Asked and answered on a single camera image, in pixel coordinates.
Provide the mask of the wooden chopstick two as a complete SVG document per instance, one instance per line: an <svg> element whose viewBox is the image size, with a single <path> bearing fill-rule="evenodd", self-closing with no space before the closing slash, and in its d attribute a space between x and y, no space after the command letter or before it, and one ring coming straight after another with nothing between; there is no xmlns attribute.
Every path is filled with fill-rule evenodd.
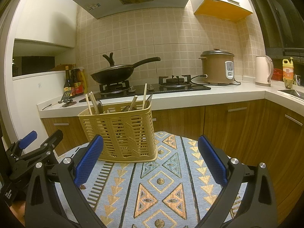
<svg viewBox="0 0 304 228"><path fill-rule="evenodd" d="M85 99L86 99L86 102L87 102L89 114L92 115L92 110L91 110L91 106L90 106L90 102L89 102L89 98L88 98L87 94L85 94Z"/></svg>

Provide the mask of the wooden chopstick three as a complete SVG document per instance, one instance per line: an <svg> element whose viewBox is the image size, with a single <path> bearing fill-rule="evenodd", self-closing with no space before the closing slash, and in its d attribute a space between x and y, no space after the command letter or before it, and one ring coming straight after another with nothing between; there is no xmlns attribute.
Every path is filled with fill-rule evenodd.
<svg viewBox="0 0 304 228"><path fill-rule="evenodd" d="M95 96L94 96L93 92L90 92L90 100L91 100L91 102L93 104L93 107L94 107L94 110L95 110L95 114L99 114L97 102L95 100Z"/></svg>

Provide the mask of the black utensil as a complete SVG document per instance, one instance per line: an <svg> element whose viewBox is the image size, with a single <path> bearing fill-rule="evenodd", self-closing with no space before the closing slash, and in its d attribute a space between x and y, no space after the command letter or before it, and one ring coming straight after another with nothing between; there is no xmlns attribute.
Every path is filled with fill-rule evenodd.
<svg viewBox="0 0 304 228"><path fill-rule="evenodd" d="M146 102L145 102L145 108L147 109L150 106L151 100L152 100L153 95L149 95L149 97L147 98Z"/></svg>

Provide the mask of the wooden chopstick one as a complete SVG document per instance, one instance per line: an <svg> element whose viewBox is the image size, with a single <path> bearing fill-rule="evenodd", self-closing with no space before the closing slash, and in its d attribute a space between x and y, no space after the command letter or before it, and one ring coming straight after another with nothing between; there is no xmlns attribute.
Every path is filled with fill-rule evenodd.
<svg viewBox="0 0 304 228"><path fill-rule="evenodd" d="M145 83L145 86L144 86L144 94L143 94L143 101L142 101L142 109L145 108L146 94L147 94L147 83Z"/></svg>

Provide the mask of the black spatula on counter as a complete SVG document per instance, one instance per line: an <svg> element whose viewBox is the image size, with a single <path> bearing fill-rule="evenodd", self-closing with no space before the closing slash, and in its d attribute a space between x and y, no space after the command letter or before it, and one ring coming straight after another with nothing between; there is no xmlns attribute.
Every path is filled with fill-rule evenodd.
<svg viewBox="0 0 304 228"><path fill-rule="evenodd" d="M68 102L71 102L73 101L72 98L71 98L71 93L72 91L65 91L60 99L60 101L58 101L59 104L62 104L62 103L68 103Z"/></svg>

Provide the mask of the blue patterned round tablecloth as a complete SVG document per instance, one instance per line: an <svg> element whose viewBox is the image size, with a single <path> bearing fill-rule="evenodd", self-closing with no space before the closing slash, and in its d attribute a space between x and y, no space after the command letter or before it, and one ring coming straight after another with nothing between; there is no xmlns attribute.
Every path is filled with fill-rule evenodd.
<svg viewBox="0 0 304 228"><path fill-rule="evenodd" d="M197 141L155 133L157 159L98 161L80 190L107 227L195 227L221 191Z"/></svg>

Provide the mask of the wooden base cabinets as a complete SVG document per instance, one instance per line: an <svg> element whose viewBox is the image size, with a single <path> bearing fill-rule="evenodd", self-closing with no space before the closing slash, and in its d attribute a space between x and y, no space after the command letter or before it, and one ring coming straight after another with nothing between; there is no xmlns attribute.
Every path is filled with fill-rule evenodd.
<svg viewBox="0 0 304 228"><path fill-rule="evenodd" d="M155 131L190 139L206 135L247 165L264 162L274 185L278 221L303 193L303 114L266 99L153 111Z"/></svg>

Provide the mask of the beige plastic utensil basket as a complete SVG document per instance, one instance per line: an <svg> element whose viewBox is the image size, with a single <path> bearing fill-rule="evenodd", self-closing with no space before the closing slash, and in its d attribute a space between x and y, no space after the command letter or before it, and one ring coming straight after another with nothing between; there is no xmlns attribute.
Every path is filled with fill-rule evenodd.
<svg viewBox="0 0 304 228"><path fill-rule="evenodd" d="M143 109L142 101L135 102L135 110L124 111L131 102L107 104L103 114L88 109L78 114L84 133L91 141L95 135L103 138L99 159L116 163L142 163L158 156L154 135L151 102Z"/></svg>

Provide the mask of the dark soy sauce bottle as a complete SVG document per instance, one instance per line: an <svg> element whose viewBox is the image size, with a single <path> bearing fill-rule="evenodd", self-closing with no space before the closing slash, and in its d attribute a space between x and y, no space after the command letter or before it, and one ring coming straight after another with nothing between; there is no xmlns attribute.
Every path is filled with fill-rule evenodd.
<svg viewBox="0 0 304 228"><path fill-rule="evenodd" d="M70 71L69 71L69 66L65 66L65 84L64 84L64 91L71 91L70 93L70 98L75 97L75 88L74 84L72 82L71 76L70 76Z"/></svg>

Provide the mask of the red label sauce bottle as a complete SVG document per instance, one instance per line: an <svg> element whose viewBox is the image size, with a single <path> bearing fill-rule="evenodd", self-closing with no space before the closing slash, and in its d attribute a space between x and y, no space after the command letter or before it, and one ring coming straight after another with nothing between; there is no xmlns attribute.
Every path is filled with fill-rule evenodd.
<svg viewBox="0 0 304 228"><path fill-rule="evenodd" d="M83 74L83 71L79 69L76 65L73 65L71 74L75 89L75 95L83 95L83 93L85 92L85 76Z"/></svg>

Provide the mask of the black gas stove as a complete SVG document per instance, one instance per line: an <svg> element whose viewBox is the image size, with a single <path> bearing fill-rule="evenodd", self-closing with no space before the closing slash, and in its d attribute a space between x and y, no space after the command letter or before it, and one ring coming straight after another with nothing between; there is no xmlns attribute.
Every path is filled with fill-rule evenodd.
<svg viewBox="0 0 304 228"><path fill-rule="evenodd" d="M207 91L211 88L203 84L194 84L190 75L159 77L159 83L147 84L146 94L161 94L188 91ZM144 95L145 84L131 86L129 81L114 84L100 84L100 91L94 96L97 100Z"/></svg>

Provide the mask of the white electric kettle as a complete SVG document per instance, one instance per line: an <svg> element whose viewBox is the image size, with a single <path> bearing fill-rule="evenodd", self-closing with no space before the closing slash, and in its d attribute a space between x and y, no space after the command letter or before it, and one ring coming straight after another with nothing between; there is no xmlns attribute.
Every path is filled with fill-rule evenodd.
<svg viewBox="0 0 304 228"><path fill-rule="evenodd" d="M273 60L269 56L256 56L255 84L271 86L271 78L274 72Z"/></svg>

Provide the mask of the brown rice cooker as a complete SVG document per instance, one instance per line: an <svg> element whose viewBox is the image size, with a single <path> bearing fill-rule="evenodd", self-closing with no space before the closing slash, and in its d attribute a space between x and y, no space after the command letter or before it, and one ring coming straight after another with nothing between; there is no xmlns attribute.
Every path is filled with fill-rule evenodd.
<svg viewBox="0 0 304 228"><path fill-rule="evenodd" d="M200 55L203 71L203 82L206 84L233 84L234 54L220 49L203 51Z"/></svg>

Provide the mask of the yellow oil bottle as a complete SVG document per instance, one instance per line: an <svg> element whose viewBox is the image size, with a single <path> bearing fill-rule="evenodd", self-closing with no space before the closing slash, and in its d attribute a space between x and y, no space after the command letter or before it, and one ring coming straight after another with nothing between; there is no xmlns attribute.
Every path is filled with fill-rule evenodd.
<svg viewBox="0 0 304 228"><path fill-rule="evenodd" d="M294 81L293 57L290 57L290 59L282 60L282 70L283 70L284 86L287 89L291 89L293 87L293 81Z"/></svg>

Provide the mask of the white wall cabinet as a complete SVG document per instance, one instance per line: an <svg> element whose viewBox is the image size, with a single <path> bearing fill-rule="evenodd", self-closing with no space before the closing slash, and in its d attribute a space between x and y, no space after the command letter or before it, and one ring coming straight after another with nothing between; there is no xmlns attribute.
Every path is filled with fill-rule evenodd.
<svg viewBox="0 0 304 228"><path fill-rule="evenodd" d="M249 0L190 0L195 15L207 15L229 21L239 21L251 14Z"/></svg>

